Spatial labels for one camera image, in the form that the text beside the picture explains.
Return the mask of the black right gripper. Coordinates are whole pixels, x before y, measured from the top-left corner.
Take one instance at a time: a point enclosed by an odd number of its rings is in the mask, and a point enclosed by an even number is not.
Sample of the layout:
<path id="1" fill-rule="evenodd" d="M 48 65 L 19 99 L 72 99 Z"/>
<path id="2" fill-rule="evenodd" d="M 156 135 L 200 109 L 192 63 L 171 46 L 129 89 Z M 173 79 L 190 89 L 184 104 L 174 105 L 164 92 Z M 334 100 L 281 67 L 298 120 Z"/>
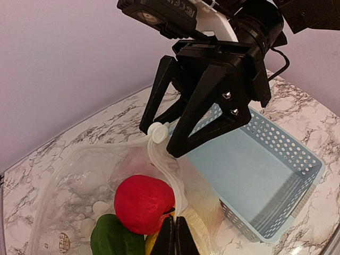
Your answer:
<path id="1" fill-rule="evenodd" d="M 265 108 L 271 99 L 264 57 L 287 43 L 283 16 L 268 1 L 248 1 L 235 17 L 236 42 L 180 40 L 173 46 L 190 81 L 181 93 L 187 105 L 167 144 L 175 158 L 246 125 L 249 102 Z"/>

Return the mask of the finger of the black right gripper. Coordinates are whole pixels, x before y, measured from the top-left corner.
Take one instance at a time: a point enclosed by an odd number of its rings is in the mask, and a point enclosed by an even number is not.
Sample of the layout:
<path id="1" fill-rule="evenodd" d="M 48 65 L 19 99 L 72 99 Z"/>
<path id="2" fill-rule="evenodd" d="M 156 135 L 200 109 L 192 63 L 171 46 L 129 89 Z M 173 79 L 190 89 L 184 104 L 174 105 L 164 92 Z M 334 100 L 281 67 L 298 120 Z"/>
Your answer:
<path id="1" fill-rule="evenodd" d="M 157 117 L 156 113 L 170 84 L 180 93 L 180 97 L 164 113 Z M 171 123 L 181 117 L 190 96 L 191 81 L 188 72 L 182 69 L 174 57 L 167 55 L 162 57 L 146 109 L 139 125 L 140 131 L 146 133 L 148 128 L 155 122 L 162 124 L 166 122 Z"/>

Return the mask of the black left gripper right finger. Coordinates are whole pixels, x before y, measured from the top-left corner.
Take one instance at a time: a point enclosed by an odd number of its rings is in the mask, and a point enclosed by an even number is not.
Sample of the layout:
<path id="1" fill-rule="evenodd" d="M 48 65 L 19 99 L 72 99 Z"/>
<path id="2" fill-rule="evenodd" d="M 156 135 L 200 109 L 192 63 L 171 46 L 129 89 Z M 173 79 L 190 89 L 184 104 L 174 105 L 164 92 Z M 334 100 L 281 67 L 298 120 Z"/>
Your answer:
<path id="1" fill-rule="evenodd" d="M 199 255 L 186 219 L 180 216 L 175 223 L 175 248 L 177 255 Z"/>

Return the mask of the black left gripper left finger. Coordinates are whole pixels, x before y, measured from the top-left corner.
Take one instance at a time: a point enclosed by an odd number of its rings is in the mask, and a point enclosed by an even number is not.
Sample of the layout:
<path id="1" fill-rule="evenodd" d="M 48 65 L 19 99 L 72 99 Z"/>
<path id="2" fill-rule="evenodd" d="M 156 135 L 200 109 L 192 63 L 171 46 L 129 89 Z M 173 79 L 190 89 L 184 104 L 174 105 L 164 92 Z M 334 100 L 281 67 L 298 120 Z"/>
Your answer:
<path id="1" fill-rule="evenodd" d="M 173 216 L 164 219 L 151 255 L 175 255 L 175 223 Z"/>

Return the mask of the yellow toy banana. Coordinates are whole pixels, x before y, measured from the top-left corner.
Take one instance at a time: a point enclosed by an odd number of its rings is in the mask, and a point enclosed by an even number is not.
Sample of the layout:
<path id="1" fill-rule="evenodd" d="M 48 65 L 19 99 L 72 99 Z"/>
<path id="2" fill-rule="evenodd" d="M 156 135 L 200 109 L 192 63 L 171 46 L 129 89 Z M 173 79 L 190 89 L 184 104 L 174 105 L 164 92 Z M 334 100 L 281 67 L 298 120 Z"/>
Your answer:
<path id="1" fill-rule="evenodd" d="M 175 215 L 175 207 L 173 207 L 170 211 L 167 213 L 164 213 L 164 216 L 174 216 Z M 145 238 L 145 255 L 150 255 L 151 251 L 156 243 L 157 237 L 159 235 L 159 232 L 156 232 L 152 235 L 147 235 Z"/>

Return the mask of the red toy apple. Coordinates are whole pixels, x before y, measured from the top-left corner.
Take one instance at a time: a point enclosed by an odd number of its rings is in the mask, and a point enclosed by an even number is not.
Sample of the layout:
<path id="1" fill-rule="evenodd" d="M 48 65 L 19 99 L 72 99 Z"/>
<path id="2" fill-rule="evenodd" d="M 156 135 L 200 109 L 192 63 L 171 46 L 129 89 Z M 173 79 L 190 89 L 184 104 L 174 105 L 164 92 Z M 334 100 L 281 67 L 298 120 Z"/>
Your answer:
<path id="1" fill-rule="evenodd" d="M 173 189 L 158 178 L 132 175 L 115 192 L 115 213 L 121 223 L 136 234 L 158 232 L 174 207 Z"/>

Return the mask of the green toy bell pepper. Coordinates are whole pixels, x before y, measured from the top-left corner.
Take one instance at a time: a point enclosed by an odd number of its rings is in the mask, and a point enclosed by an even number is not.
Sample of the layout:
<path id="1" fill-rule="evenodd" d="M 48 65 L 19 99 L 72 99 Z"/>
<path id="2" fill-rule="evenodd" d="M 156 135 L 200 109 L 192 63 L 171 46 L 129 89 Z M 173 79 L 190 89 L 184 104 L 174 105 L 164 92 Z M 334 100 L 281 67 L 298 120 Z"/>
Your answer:
<path id="1" fill-rule="evenodd" d="M 144 254 L 143 235 L 129 231 L 114 214 L 98 218 L 90 237 L 93 255 Z"/>

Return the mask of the clear zip top bag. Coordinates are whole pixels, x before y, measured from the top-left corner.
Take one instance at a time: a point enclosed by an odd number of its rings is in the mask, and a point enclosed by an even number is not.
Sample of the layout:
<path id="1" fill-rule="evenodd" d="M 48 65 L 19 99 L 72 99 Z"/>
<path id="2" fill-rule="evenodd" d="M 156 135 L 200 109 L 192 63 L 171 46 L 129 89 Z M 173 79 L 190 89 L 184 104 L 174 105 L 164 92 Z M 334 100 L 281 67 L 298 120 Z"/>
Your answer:
<path id="1" fill-rule="evenodd" d="M 175 195 L 174 217 L 185 218 L 199 253 L 218 254 L 219 199 L 188 158 L 167 152 L 168 140 L 168 127 L 156 123 L 138 140 L 76 150 L 46 185 L 27 254 L 91 254 L 98 218 L 114 213 L 116 190 L 132 175 L 167 183 Z"/>

